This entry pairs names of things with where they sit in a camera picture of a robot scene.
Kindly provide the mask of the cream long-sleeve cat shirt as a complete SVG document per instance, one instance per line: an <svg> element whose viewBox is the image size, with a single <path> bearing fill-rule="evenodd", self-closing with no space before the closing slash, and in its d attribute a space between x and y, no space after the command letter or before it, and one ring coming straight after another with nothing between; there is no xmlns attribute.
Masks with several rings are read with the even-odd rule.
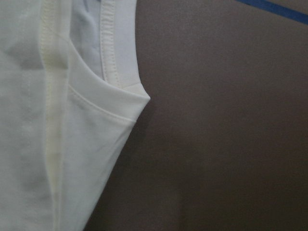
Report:
<svg viewBox="0 0 308 231"><path fill-rule="evenodd" d="M1 1L1 230L85 228L150 100L136 5Z"/></svg>

